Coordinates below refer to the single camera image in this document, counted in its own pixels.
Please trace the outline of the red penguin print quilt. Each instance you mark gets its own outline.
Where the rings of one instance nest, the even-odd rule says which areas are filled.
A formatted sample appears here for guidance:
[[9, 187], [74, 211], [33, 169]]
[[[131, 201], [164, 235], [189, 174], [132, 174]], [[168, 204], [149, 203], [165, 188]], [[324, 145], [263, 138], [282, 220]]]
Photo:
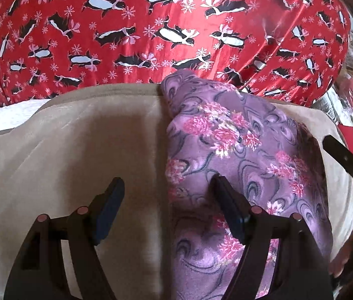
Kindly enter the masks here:
[[341, 0], [0, 0], [0, 106], [178, 70], [309, 106], [350, 29]]

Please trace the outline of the beige fleece blanket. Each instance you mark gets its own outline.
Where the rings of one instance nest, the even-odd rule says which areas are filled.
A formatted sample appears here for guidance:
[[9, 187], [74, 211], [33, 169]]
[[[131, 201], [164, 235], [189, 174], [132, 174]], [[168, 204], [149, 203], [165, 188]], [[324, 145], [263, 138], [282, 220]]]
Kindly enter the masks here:
[[[328, 262], [353, 231], [353, 180], [321, 147], [337, 128], [319, 110], [269, 102], [319, 143], [332, 227]], [[70, 215], [116, 177], [124, 181], [125, 198], [98, 245], [105, 276], [118, 299], [173, 299], [165, 174], [171, 120], [161, 84], [102, 85], [58, 96], [0, 135], [0, 299], [36, 218]]]

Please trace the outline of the purple floral cloth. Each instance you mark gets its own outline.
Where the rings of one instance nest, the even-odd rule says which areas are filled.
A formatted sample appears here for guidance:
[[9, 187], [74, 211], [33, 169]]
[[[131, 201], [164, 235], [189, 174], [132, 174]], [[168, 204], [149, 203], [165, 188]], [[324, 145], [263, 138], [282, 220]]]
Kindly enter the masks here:
[[330, 256], [325, 168], [305, 125], [261, 97], [188, 70], [168, 75], [161, 90], [172, 118], [165, 174], [173, 299], [220, 299], [243, 254], [210, 193], [216, 174], [271, 215], [301, 214]]

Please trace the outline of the white paper sheet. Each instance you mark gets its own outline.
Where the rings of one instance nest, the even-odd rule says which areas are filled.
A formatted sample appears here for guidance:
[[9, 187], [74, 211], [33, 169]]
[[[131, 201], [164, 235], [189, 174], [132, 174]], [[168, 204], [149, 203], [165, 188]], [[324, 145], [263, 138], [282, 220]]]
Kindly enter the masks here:
[[33, 99], [0, 107], [0, 131], [22, 125], [48, 101], [50, 99]]

